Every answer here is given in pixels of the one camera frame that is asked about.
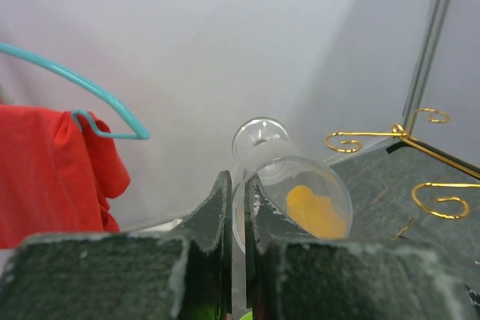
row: orange liquid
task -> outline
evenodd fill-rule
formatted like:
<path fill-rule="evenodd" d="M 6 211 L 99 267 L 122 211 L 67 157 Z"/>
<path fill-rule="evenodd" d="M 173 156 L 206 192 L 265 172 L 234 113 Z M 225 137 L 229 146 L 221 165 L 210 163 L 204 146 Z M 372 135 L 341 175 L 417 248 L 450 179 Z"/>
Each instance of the orange liquid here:
<path fill-rule="evenodd" d="M 318 196 L 309 187 L 298 185 L 286 196 L 289 217 L 318 238 L 343 238 L 347 220 L 333 207 L 328 196 Z"/>

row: red fabric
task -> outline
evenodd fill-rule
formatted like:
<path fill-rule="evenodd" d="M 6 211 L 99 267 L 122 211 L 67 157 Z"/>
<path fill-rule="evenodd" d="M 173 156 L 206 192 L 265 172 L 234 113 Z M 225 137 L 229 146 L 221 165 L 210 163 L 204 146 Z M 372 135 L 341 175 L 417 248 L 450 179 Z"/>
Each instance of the red fabric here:
<path fill-rule="evenodd" d="M 130 177 L 113 140 L 81 123 L 70 112 L 0 105 L 0 248 L 39 232 L 119 230 L 106 197 Z"/>

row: glass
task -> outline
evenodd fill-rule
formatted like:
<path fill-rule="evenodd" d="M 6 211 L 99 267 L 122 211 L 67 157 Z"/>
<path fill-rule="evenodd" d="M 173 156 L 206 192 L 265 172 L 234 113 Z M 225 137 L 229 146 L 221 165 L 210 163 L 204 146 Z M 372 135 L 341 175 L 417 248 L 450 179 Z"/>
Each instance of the glass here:
<path fill-rule="evenodd" d="M 233 137 L 232 153 L 239 162 L 233 178 L 233 234 L 243 252 L 245 182 L 255 174 L 270 200 L 312 235 L 348 236 L 353 210 L 347 188 L 328 166 L 303 157 L 282 123 L 271 118 L 247 121 Z"/>

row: white wall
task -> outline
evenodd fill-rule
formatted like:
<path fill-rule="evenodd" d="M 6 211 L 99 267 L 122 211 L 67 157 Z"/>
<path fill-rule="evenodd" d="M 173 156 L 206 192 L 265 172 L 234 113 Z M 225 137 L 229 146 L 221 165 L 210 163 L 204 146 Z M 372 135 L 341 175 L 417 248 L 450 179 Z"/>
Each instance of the white wall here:
<path fill-rule="evenodd" d="M 480 166 L 480 0 L 451 0 L 431 65 L 422 106 L 450 114 L 447 124 L 418 117 L 414 134 Z"/>
<path fill-rule="evenodd" d="M 245 120 L 284 122 L 300 148 L 332 153 L 336 130 L 398 121 L 430 0 L 0 0 L 0 41 L 52 58 L 117 94 L 150 129 L 118 141 L 133 183 L 112 202 L 121 224 L 197 205 L 234 169 Z M 85 108 L 126 130 L 98 99 L 0 57 L 18 104 Z"/>

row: blue hanger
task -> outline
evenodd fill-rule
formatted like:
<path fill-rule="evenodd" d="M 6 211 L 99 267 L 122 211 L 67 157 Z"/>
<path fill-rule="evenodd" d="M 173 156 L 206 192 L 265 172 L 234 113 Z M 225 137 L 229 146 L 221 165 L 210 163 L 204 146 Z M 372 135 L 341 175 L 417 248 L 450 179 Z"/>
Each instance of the blue hanger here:
<path fill-rule="evenodd" d="M 53 73 L 58 74 L 59 76 L 63 76 L 65 79 L 74 82 L 77 85 L 80 85 L 85 90 L 91 92 L 93 95 L 96 95 L 101 100 L 108 103 L 114 110 L 121 116 L 123 120 L 128 124 L 128 126 L 135 132 L 135 134 L 114 134 L 114 133 L 106 133 L 100 129 L 98 129 L 95 120 L 93 117 L 85 110 L 74 110 L 72 111 L 72 117 L 75 122 L 78 124 L 80 129 L 82 126 L 80 125 L 80 121 L 78 119 L 79 115 L 85 117 L 88 122 L 90 123 L 91 128 L 93 131 L 99 135 L 106 138 L 119 138 L 119 139 L 148 139 L 150 137 L 150 133 L 147 129 L 144 128 L 140 120 L 131 113 L 130 110 L 119 100 L 115 95 L 109 93 L 107 90 L 101 88 L 94 82 L 84 78 L 83 76 L 73 72 L 72 70 L 61 66 L 60 64 L 55 63 L 43 56 L 36 55 L 32 52 L 28 52 L 24 49 L 17 48 L 15 46 L 11 46 L 8 44 L 0 43 L 0 52 L 3 52 L 8 55 L 15 56 L 17 58 L 21 58 L 26 61 L 30 61 L 33 64 L 36 64 L 44 69 L 50 70 Z"/>

